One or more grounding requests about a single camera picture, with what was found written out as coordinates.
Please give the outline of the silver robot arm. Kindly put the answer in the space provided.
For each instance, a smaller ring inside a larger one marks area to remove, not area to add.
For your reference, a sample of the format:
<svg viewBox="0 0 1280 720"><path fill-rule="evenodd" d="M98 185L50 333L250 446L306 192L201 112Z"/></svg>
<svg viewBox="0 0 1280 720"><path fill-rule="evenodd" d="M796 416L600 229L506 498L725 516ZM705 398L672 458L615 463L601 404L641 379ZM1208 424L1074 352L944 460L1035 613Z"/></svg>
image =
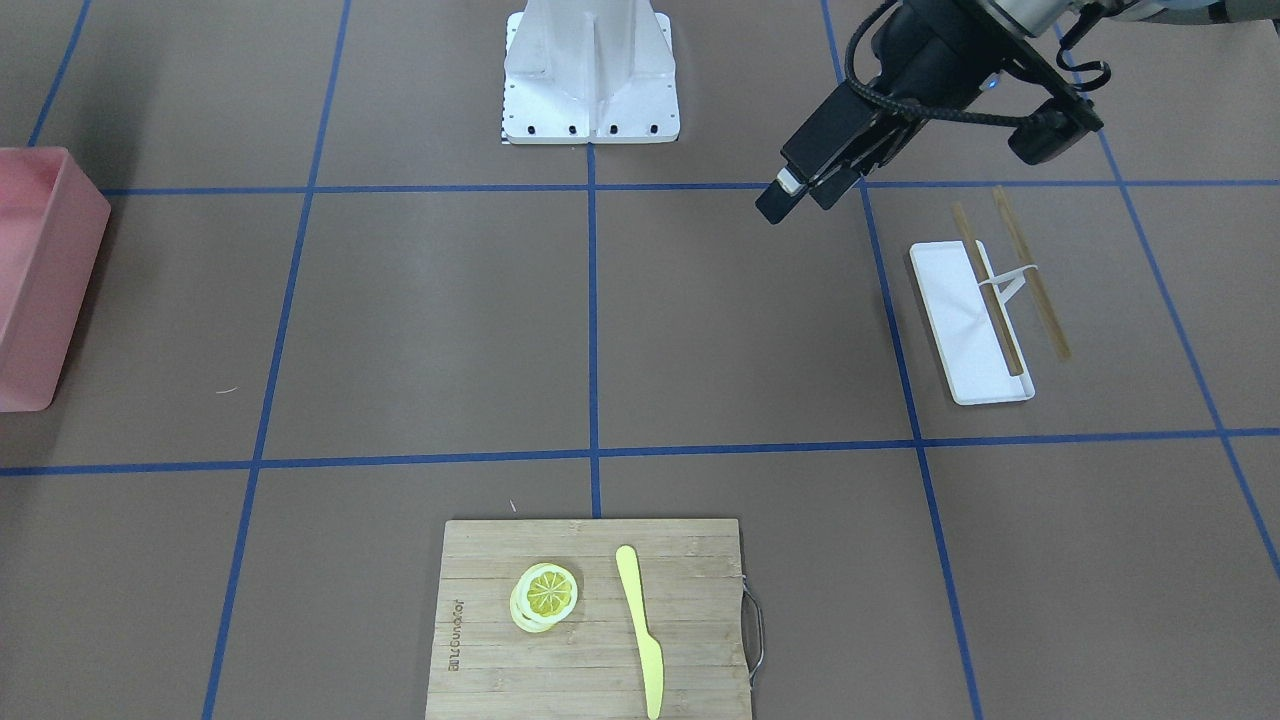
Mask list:
<svg viewBox="0 0 1280 720"><path fill-rule="evenodd" d="M831 209L929 122L1010 131L1027 165L1103 128L1091 94L1106 61L1068 54L1101 22L1217 26L1277 20L1275 1L882 1L852 32L837 87L781 149L756 199L781 223L804 197Z"/></svg>

